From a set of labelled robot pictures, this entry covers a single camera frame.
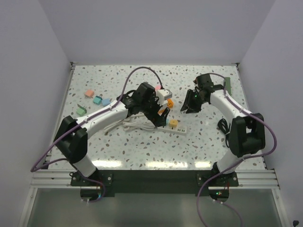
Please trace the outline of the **yellow adapter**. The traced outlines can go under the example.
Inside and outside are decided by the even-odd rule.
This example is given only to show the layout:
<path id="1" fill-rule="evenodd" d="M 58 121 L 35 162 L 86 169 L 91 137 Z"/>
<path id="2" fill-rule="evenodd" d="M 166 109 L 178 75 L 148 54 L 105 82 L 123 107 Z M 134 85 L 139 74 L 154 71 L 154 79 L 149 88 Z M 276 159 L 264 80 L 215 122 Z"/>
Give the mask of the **yellow adapter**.
<path id="1" fill-rule="evenodd" d="M 178 126 L 178 120 L 176 119 L 171 119 L 168 123 L 168 126 L 172 129 L 176 128 Z"/>

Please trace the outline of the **orange power strip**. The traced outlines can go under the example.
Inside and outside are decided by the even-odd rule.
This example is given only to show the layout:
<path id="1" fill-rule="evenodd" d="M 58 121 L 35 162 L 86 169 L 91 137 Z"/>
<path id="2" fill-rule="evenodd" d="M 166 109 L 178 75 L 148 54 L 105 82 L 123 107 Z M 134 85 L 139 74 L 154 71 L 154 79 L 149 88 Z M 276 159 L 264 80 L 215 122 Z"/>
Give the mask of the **orange power strip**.
<path id="1" fill-rule="evenodd" d="M 158 114 L 161 115 L 166 108 L 171 109 L 173 108 L 173 106 L 174 106 L 174 102 L 171 99 L 165 100 L 162 108 L 158 111 Z"/>

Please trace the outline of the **white power strip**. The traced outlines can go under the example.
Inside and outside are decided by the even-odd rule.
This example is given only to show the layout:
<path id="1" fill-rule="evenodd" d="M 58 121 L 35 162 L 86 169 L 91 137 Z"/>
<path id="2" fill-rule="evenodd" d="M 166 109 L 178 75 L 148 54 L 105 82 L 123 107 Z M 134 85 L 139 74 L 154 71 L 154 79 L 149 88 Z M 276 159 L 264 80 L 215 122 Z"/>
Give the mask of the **white power strip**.
<path id="1" fill-rule="evenodd" d="M 169 127 L 168 125 L 166 126 L 161 126 L 157 127 L 157 130 L 161 132 L 167 132 L 167 133 L 174 133 L 174 134 L 180 134 L 180 135 L 186 135 L 187 134 L 187 126 L 185 125 L 178 125 L 177 127 Z"/>

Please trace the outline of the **green power strip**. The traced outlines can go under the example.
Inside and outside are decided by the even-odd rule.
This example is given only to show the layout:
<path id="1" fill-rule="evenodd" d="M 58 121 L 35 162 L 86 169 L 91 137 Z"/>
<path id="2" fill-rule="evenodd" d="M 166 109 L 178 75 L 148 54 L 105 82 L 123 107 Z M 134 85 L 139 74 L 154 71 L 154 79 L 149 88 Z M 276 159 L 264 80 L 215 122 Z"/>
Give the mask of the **green power strip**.
<path id="1" fill-rule="evenodd" d="M 229 95 L 232 95 L 232 86 L 231 86 L 231 78 L 225 77 L 224 79 L 224 87 Z"/>

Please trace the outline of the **blue plug adapter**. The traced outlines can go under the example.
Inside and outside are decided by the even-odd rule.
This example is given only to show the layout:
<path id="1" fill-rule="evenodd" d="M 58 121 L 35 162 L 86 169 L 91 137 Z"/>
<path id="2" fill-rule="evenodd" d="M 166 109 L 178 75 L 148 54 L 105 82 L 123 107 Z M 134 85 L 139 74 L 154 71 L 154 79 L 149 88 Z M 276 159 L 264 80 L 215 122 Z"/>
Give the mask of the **blue plug adapter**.
<path id="1" fill-rule="evenodd" d="M 102 101 L 101 101 L 101 104 L 103 105 L 103 106 L 108 106 L 109 104 L 111 104 L 111 101 L 110 101 L 110 99 L 103 99 Z"/>

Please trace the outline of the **teal plug adapter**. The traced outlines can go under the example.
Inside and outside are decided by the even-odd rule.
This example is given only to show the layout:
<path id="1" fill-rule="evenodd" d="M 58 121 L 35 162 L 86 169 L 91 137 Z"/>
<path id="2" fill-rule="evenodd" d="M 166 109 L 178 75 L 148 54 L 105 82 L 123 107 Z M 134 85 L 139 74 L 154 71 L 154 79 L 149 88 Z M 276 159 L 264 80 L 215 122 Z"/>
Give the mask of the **teal plug adapter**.
<path id="1" fill-rule="evenodd" d="M 96 105 L 101 105 L 102 100 L 103 100 L 103 99 L 102 99 L 101 97 L 95 96 L 95 97 L 93 98 L 93 103 L 96 104 Z"/>

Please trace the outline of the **pink plug adapter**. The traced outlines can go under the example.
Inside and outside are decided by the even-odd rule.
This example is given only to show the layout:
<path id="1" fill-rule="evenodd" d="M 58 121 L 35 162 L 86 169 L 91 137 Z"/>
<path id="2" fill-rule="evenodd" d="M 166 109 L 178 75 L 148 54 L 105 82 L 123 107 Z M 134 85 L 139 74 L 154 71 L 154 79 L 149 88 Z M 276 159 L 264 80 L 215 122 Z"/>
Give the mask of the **pink plug adapter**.
<path id="1" fill-rule="evenodd" d="M 86 92 L 85 92 L 85 97 L 86 98 L 92 98 L 93 96 L 94 96 L 94 91 L 93 90 L 90 90 L 90 89 L 88 89 Z"/>

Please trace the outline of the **green plug adapter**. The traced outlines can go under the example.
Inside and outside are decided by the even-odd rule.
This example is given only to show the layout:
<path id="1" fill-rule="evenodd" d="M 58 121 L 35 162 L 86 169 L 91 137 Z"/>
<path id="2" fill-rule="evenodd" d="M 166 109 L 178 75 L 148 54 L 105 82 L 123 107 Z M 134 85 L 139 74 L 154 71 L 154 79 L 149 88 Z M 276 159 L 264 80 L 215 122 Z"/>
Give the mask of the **green plug adapter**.
<path id="1" fill-rule="evenodd" d="M 85 107 L 81 106 L 81 105 L 77 105 L 78 109 L 76 110 L 76 114 L 78 114 L 79 116 L 84 116 L 87 113 L 87 110 Z"/>

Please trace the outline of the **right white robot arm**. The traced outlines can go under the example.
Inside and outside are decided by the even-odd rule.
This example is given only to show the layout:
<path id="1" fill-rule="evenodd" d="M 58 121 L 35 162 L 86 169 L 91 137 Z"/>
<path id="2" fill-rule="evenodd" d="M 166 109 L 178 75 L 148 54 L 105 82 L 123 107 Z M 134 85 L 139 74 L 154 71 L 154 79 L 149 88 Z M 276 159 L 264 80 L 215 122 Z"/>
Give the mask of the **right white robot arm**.
<path id="1" fill-rule="evenodd" d="M 198 113 L 208 103 L 216 107 L 226 121 L 225 141 L 229 150 L 213 164 L 211 181 L 217 186 L 228 180 L 240 163 L 250 157 L 257 157 L 265 147 L 264 118 L 238 104 L 227 92 L 225 84 L 214 84 L 211 74 L 202 74 L 194 80 L 195 88 L 187 91 L 181 111 Z"/>

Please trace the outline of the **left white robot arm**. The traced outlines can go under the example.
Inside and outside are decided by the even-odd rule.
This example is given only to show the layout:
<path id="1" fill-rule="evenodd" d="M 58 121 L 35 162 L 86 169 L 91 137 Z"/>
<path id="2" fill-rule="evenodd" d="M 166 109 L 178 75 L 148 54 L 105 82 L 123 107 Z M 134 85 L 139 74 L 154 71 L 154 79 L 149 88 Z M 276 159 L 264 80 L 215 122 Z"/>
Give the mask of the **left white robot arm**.
<path id="1" fill-rule="evenodd" d="M 82 174 L 82 181 L 86 185 L 94 185 L 98 181 L 98 169 L 87 154 L 89 138 L 110 124 L 138 113 L 143 113 L 155 127 L 165 126 L 170 112 L 170 98 L 172 92 L 169 89 L 155 89 L 146 82 L 141 83 L 136 90 L 122 94 L 99 111 L 77 119 L 65 117 L 54 144 Z"/>

